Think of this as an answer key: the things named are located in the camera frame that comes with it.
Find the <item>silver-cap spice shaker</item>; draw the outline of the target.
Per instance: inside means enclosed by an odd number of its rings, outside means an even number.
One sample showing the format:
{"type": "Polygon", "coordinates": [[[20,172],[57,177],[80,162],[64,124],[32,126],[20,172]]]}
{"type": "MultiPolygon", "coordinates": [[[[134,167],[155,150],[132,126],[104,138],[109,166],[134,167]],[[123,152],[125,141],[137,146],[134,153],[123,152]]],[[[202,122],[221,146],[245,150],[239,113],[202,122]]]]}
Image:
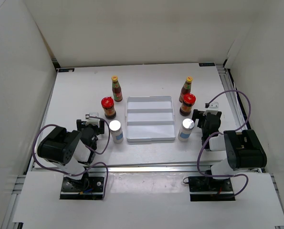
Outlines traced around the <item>silver-cap spice shaker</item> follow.
{"type": "Polygon", "coordinates": [[[195,122],[192,119],[189,118],[184,119],[179,129],[178,140],[182,142],[188,141],[194,126],[195,122]]]}
{"type": "Polygon", "coordinates": [[[111,132],[113,142],[114,143],[121,143],[124,140],[123,137],[123,130],[121,123],[117,120],[113,120],[109,123],[109,130],[111,132]]]}

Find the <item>red-lid chili jar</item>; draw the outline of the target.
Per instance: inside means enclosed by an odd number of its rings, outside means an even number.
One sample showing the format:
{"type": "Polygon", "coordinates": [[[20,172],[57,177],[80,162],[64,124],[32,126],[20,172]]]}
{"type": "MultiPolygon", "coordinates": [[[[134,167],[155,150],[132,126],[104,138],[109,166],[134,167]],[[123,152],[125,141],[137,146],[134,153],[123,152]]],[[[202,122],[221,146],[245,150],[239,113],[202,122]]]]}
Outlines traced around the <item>red-lid chili jar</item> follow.
{"type": "Polygon", "coordinates": [[[192,107],[196,102],[196,97],[193,94],[185,94],[182,99],[182,105],[179,109],[179,112],[183,116],[188,116],[191,111],[192,107]]]}
{"type": "Polygon", "coordinates": [[[114,108],[114,100],[112,97],[104,97],[101,100],[101,106],[104,110],[104,114],[106,118],[114,119],[116,117],[116,111],[114,108]]]}

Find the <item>yellow-cap sauce bottle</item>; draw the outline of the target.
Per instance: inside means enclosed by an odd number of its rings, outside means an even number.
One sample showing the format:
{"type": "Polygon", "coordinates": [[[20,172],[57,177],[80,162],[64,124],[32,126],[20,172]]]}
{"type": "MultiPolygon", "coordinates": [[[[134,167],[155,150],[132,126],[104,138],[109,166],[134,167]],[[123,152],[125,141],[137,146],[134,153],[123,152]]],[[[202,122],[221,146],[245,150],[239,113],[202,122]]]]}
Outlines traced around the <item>yellow-cap sauce bottle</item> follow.
{"type": "Polygon", "coordinates": [[[179,101],[181,103],[183,102],[184,95],[189,94],[191,92],[192,81],[193,81],[193,78],[191,76],[186,78],[185,83],[183,84],[183,87],[182,87],[180,95],[179,95],[179,101]]]}
{"type": "Polygon", "coordinates": [[[112,92],[113,97],[116,102],[120,102],[123,99],[121,86],[118,81],[118,77],[116,75],[111,77],[112,80],[112,92]]]}

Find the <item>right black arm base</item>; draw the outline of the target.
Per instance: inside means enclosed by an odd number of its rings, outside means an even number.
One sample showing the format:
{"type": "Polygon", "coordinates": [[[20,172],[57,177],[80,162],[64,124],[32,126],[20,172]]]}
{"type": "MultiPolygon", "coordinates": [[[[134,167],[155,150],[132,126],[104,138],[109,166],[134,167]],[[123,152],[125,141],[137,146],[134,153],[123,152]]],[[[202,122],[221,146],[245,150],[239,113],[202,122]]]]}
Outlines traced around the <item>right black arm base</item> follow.
{"type": "Polygon", "coordinates": [[[189,186],[191,202],[235,201],[231,180],[211,177],[185,177],[183,184],[189,186]]]}

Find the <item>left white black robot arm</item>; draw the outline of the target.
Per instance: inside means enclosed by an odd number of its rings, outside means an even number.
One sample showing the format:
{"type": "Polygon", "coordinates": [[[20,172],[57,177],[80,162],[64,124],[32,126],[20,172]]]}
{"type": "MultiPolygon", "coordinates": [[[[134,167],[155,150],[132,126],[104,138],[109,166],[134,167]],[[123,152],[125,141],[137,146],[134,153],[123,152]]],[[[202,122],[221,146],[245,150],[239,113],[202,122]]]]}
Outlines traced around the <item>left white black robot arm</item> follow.
{"type": "Polygon", "coordinates": [[[32,145],[32,157],[41,168],[58,172],[73,180],[73,186],[84,191],[89,186],[89,170],[93,167],[93,156],[97,152],[97,136],[105,133],[108,122],[90,116],[87,121],[77,120],[77,130],[48,124],[40,129],[32,145]]]}

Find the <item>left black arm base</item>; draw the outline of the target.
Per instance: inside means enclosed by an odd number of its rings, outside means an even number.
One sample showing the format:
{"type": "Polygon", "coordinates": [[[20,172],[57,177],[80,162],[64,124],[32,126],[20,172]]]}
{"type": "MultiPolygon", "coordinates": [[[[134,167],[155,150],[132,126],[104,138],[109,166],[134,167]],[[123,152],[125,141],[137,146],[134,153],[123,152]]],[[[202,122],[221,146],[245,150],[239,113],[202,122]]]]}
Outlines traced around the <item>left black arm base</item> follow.
{"type": "Polygon", "coordinates": [[[59,199],[102,200],[104,188],[105,177],[83,174],[82,179],[75,180],[64,176],[59,199]]]}

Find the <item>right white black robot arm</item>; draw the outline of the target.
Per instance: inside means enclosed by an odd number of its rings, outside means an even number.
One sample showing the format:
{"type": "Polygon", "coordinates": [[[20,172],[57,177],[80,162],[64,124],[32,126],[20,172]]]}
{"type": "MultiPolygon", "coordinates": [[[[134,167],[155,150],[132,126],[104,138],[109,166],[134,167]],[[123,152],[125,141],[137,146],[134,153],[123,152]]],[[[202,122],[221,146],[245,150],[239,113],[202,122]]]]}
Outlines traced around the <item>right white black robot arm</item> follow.
{"type": "Polygon", "coordinates": [[[192,120],[198,122],[197,127],[202,132],[202,148],[197,158],[197,170],[205,177],[203,184],[207,190],[216,190],[221,179],[239,176],[238,171],[264,168],[267,165],[267,155],[254,130],[219,132],[221,112],[211,113],[195,109],[192,120]],[[203,172],[200,169],[200,159],[205,150],[225,151],[226,158],[203,172]]]}

